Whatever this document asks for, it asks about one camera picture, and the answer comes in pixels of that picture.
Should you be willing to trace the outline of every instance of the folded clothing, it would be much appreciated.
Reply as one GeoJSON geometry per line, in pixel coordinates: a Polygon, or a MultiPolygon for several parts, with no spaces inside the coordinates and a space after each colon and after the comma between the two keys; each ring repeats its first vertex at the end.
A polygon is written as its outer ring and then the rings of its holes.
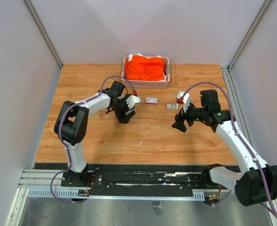
{"type": "Polygon", "coordinates": [[[134,55],[132,61],[125,62],[125,75],[129,80],[164,80],[164,64],[161,57],[146,58],[134,55]]]}

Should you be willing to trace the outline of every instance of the plastic basket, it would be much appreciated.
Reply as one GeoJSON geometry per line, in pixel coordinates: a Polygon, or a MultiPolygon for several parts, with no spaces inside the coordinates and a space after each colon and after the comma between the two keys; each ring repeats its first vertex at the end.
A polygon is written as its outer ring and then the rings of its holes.
{"type": "MultiPolygon", "coordinates": [[[[128,56],[124,57],[123,65],[122,65],[122,77],[125,77],[125,62],[128,61],[128,56]]],[[[164,73],[167,77],[167,81],[141,81],[141,80],[129,80],[133,87],[135,88],[154,88],[154,89],[165,89],[168,86],[168,83],[170,82],[170,62],[169,58],[163,57],[163,60],[165,62],[165,67],[164,67],[164,73]]],[[[130,87],[128,82],[126,80],[122,79],[123,84],[126,87],[130,87]]]]}

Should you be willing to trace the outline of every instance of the wooden surface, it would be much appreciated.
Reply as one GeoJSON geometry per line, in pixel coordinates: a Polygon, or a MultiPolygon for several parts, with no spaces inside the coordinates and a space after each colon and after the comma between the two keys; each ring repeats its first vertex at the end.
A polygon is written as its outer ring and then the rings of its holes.
{"type": "MultiPolygon", "coordinates": [[[[67,162],[66,153],[53,128],[62,103],[79,101],[94,95],[109,75],[121,74],[121,65],[64,65],[48,120],[36,156],[36,162],[67,162]]],[[[143,104],[128,125],[119,124],[114,112],[99,111],[89,118],[83,141],[87,162],[98,163],[171,163],[236,164],[236,160],[210,127],[195,122],[187,133],[173,129],[178,110],[167,110],[180,90],[200,81],[213,81],[225,89],[219,65],[172,65],[167,89],[137,89],[143,104]],[[158,104],[146,104],[146,97],[157,97],[158,104]]],[[[106,82],[110,87],[113,79],[106,82]]],[[[191,101],[200,106],[199,92],[214,89],[211,85],[194,88],[191,101]]],[[[219,91],[222,109],[227,109],[219,91]]]]}

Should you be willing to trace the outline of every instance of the red connector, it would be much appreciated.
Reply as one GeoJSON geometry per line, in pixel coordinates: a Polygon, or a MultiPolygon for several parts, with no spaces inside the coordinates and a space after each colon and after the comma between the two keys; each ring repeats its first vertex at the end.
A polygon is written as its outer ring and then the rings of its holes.
{"type": "Polygon", "coordinates": [[[177,103],[179,103],[179,104],[182,104],[182,101],[184,100],[184,98],[179,98],[178,100],[177,100],[177,103]]]}

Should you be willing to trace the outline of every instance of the gray floor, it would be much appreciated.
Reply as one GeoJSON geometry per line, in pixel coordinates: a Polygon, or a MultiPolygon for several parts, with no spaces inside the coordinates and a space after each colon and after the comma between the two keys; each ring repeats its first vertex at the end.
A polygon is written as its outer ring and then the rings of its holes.
{"type": "Polygon", "coordinates": [[[163,201],[161,215],[154,214],[152,201],[87,200],[83,204],[63,205],[53,198],[31,198],[27,200],[20,223],[20,226],[70,225],[271,226],[272,223],[263,207],[244,207],[232,196],[215,208],[202,202],[163,201]]]}

